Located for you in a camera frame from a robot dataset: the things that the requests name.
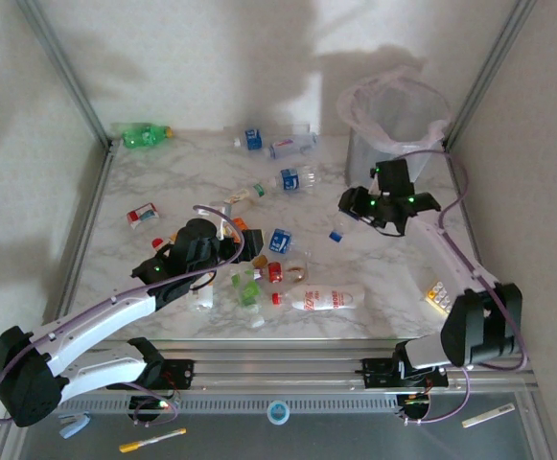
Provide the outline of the aluminium table side rail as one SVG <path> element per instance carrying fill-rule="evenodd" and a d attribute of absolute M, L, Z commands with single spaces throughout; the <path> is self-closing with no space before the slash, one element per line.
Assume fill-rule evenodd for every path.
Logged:
<path fill-rule="evenodd" d="M 476 233 L 473 227 L 472 216 L 469 209 L 468 201 L 470 199 L 473 186 L 472 186 L 472 173 L 468 168 L 467 162 L 460 157 L 459 154 L 454 153 L 447 143 L 442 145 L 444 152 L 449 155 L 447 166 L 449 168 L 453 186 L 460 199 L 458 208 L 464 220 L 465 229 L 468 235 L 470 246 L 472 248 L 474 258 L 477 262 L 481 261 L 481 253 L 478 241 L 476 240 Z"/>
<path fill-rule="evenodd" d="M 104 190 L 119 142 L 109 140 L 105 147 L 94 147 L 87 157 L 78 182 L 78 202 L 55 278 L 48 286 L 48 299 L 42 313 L 42 325 L 68 314 L 76 297 L 81 271 L 100 212 Z"/>

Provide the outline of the clear unlabelled plastic bottle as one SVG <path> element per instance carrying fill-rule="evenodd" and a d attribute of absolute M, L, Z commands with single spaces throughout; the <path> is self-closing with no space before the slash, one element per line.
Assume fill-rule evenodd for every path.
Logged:
<path fill-rule="evenodd" d="M 188 293 L 188 305 L 191 308 L 204 311 L 214 307 L 214 287 L 209 284 L 197 290 L 190 290 Z"/>

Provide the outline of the grey translucent waste bin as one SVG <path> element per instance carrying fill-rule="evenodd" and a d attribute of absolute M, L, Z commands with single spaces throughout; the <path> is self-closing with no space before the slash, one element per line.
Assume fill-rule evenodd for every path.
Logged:
<path fill-rule="evenodd" d="M 409 177 L 412 181 L 417 179 L 423 168 L 426 166 L 430 157 L 429 151 L 438 150 L 441 147 L 443 139 L 429 149 L 413 150 L 415 154 L 406 159 Z M 375 167 L 377 162 L 392 160 L 403 154 L 404 153 L 400 155 L 391 155 L 375 150 L 350 128 L 350 139 L 346 163 L 347 184 L 350 186 L 367 185 L 370 180 L 370 169 Z"/>

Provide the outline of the yellow calculator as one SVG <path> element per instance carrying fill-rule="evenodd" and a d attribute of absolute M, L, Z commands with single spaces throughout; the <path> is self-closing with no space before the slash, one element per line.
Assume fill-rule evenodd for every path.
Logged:
<path fill-rule="evenodd" d="M 444 284 L 437 280 L 425 292 L 424 300 L 437 311 L 448 315 L 453 306 L 453 299 L 450 297 Z"/>

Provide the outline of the slotted metal strip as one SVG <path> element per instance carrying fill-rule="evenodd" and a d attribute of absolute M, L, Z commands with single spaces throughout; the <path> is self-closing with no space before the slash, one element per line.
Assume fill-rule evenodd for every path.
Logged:
<path fill-rule="evenodd" d="M 88 412 L 90 414 L 131 413 L 144 400 L 133 394 L 88 394 L 61 404 L 59 415 Z M 284 403 L 292 414 L 359 414 L 395 413 L 398 400 L 391 394 L 328 395 L 205 395 L 188 394 L 178 404 L 181 414 L 231 415 L 265 414 L 274 402 Z"/>

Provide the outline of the clear plastic bin liner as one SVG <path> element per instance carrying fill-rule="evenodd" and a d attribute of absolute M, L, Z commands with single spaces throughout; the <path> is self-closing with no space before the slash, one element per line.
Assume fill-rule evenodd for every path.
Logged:
<path fill-rule="evenodd" d="M 391 155 L 433 147 L 452 121 L 446 98 L 405 65 L 342 91 L 337 114 L 370 147 Z"/>

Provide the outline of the red label herbal tea bottle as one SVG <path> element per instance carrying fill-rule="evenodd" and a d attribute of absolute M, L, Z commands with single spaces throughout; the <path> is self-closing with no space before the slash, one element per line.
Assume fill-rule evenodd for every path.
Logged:
<path fill-rule="evenodd" d="M 302 261 L 270 262 L 257 268 L 261 279 L 273 285 L 295 285 L 308 278 L 308 268 Z"/>

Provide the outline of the bottle with green white label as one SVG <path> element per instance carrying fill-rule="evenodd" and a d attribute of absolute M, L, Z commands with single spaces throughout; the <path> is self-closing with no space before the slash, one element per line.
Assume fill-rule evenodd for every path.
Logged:
<path fill-rule="evenodd" d="M 231 193 L 223 200 L 226 204 L 236 204 L 245 200 L 256 200 L 267 194 L 267 186 L 262 182 L 256 182 L 251 185 L 245 186 L 236 192 Z"/>

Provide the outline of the red white label plastic bottle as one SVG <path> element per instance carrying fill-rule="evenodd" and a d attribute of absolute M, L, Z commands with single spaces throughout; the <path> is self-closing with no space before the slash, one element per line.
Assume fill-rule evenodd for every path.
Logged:
<path fill-rule="evenodd" d="M 148 202 L 127 213 L 127 221 L 131 229 L 137 228 L 141 223 L 147 220 L 158 218 L 159 213 L 152 202 Z"/>

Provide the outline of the white flat stick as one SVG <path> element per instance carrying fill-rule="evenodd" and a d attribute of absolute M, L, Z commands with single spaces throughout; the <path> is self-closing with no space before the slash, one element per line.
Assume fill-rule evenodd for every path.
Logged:
<path fill-rule="evenodd" d="M 516 406 L 513 403 L 507 403 L 497 408 L 491 409 L 489 411 L 483 412 L 479 415 L 476 415 L 472 418 L 466 419 L 461 422 L 463 428 L 470 428 L 473 426 L 480 425 L 487 421 L 496 419 L 504 414 L 513 412 L 516 409 Z"/>

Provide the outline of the blue label plastic bottle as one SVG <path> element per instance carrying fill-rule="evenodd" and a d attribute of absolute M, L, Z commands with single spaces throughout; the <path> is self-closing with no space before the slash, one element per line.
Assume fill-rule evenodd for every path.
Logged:
<path fill-rule="evenodd" d="M 248 128 L 238 132 L 233 139 L 233 146 L 236 149 L 255 151 L 264 147 L 261 131 L 257 128 Z"/>
<path fill-rule="evenodd" d="M 298 166 L 281 170 L 268 181 L 270 189 L 284 192 L 308 190 L 318 184 L 320 175 L 312 166 Z"/>
<path fill-rule="evenodd" d="M 310 249 L 302 237 L 282 228 L 271 228 L 264 233 L 267 251 L 281 258 L 309 258 Z"/>

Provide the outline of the yellow pen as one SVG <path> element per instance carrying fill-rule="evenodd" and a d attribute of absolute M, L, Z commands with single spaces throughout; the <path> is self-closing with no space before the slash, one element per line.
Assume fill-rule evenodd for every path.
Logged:
<path fill-rule="evenodd" d="M 152 444 L 156 444 L 177 436 L 182 436 L 185 435 L 187 433 L 187 429 L 186 428 L 179 428 L 173 431 L 170 431 L 168 433 L 159 435 L 159 436 L 154 436 L 151 437 L 149 439 L 146 440 L 140 440 L 140 441 L 135 441 L 135 442 L 131 442 L 131 443 L 127 443 L 127 444 L 122 444 L 119 446 L 119 451 L 121 453 L 129 453 L 129 452 L 133 452 L 135 450 L 138 450 L 142 447 L 145 446 L 149 446 Z"/>

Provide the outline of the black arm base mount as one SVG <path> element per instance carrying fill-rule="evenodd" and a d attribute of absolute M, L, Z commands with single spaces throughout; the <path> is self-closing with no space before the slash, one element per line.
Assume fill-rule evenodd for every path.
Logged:
<path fill-rule="evenodd" d="M 195 362 L 192 359 L 167 359 L 160 374 L 162 389 L 188 390 L 195 375 Z"/>
<path fill-rule="evenodd" d="M 438 367 L 415 369 L 396 357 L 365 358 L 359 374 L 366 389 L 447 388 L 448 377 Z"/>

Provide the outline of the green label plastic bottle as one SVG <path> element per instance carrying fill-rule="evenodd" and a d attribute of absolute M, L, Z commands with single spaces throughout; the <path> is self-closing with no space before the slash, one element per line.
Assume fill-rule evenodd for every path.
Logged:
<path fill-rule="evenodd" d="M 241 307 L 248 308 L 257 304 L 260 295 L 257 284 L 259 276 L 259 271 L 254 268 L 236 270 L 231 274 L 231 286 Z"/>

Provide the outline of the clear bottle with blue cap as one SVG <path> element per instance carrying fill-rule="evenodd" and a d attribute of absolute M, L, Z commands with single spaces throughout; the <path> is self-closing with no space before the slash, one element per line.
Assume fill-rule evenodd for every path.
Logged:
<path fill-rule="evenodd" d="M 332 217 L 332 230 L 329 234 L 329 238 L 333 242 L 341 242 L 341 240 L 356 228 L 359 220 L 357 218 L 353 218 L 352 216 L 338 211 Z"/>

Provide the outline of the white bottle with red print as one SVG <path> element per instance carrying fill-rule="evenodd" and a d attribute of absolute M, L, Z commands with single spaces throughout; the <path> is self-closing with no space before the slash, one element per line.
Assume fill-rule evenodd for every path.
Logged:
<path fill-rule="evenodd" d="M 364 304 L 365 289 L 361 285 L 299 285 L 271 294 L 274 306 L 292 307 L 299 311 L 332 311 L 356 309 Z"/>

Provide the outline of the aluminium frame post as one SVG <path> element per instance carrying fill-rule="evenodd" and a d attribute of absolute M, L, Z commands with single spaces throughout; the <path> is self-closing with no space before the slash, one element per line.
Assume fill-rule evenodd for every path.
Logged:
<path fill-rule="evenodd" d="M 464 134 L 537 2 L 538 0 L 515 0 L 457 112 L 444 141 L 446 150 L 451 150 Z"/>
<path fill-rule="evenodd" d="M 111 139 L 87 98 L 81 81 L 38 0 L 14 0 L 14 2 L 30 25 L 38 43 L 51 61 L 60 81 L 69 92 L 91 133 L 104 149 L 108 149 Z"/>

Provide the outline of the clear bottle red blue label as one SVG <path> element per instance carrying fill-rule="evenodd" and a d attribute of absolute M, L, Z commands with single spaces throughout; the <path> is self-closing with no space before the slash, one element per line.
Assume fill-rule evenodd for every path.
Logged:
<path fill-rule="evenodd" d="M 317 135 L 313 132 L 293 134 L 278 140 L 263 149 L 269 159 L 281 159 L 296 154 L 308 154 L 317 146 Z"/>

